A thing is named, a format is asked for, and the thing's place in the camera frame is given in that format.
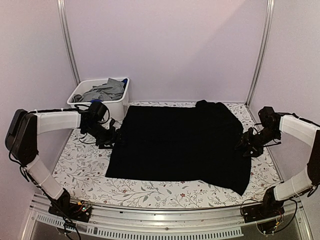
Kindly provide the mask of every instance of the white plastic bin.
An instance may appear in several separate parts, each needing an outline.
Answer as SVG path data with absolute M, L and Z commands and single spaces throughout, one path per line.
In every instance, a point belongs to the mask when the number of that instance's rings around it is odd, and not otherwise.
M 102 84 L 106 84 L 108 82 L 108 79 L 98 79 L 98 80 L 86 80 L 82 81 L 72 92 L 71 96 L 67 100 L 67 104 L 70 105 L 70 107 L 74 108 L 76 104 L 83 104 L 90 106 L 91 102 L 72 102 L 73 96 L 80 94 L 83 95 L 85 92 L 92 89 L 94 86 L 99 86 Z M 129 89 L 129 83 L 130 79 L 128 77 L 121 77 L 121 78 L 112 78 L 117 81 L 122 81 L 124 79 L 127 79 L 127 83 L 123 92 L 123 96 L 119 100 L 114 101 L 102 101 L 104 105 L 106 105 L 110 111 L 110 117 L 117 120 L 122 121 L 125 118 L 125 108 L 127 108 L 128 101 L 129 101 L 129 95 L 128 95 L 128 89 Z M 108 112 L 105 113 L 104 118 L 108 118 Z

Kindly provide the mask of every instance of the gray garment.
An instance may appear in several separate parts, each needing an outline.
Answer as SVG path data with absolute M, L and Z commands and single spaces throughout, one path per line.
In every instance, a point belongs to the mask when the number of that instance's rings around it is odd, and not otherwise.
M 100 86 L 94 86 L 85 92 L 79 102 L 90 102 L 92 100 L 113 101 L 119 100 L 124 94 L 124 83 L 109 78 L 108 82 Z

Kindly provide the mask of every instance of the floral tablecloth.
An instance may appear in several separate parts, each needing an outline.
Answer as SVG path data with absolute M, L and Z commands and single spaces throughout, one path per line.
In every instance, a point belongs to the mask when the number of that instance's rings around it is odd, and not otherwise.
M 131 102 L 130 105 L 190 108 L 195 106 L 195 102 Z M 241 121 L 245 131 L 253 126 L 254 122 L 243 104 L 225 105 Z M 119 128 L 121 123 L 116 122 L 115 126 Z M 72 132 L 53 171 L 54 178 L 75 199 L 157 209 L 226 207 L 239 205 L 248 199 L 260 201 L 267 188 L 280 183 L 266 150 L 263 155 L 252 158 L 251 178 L 243 196 L 200 180 L 160 182 L 107 178 L 105 174 L 111 150 L 83 144 L 79 141 L 82 136 L 79 129 Z M 89 143 L 95 140 L 87 136 L 82 141 Z

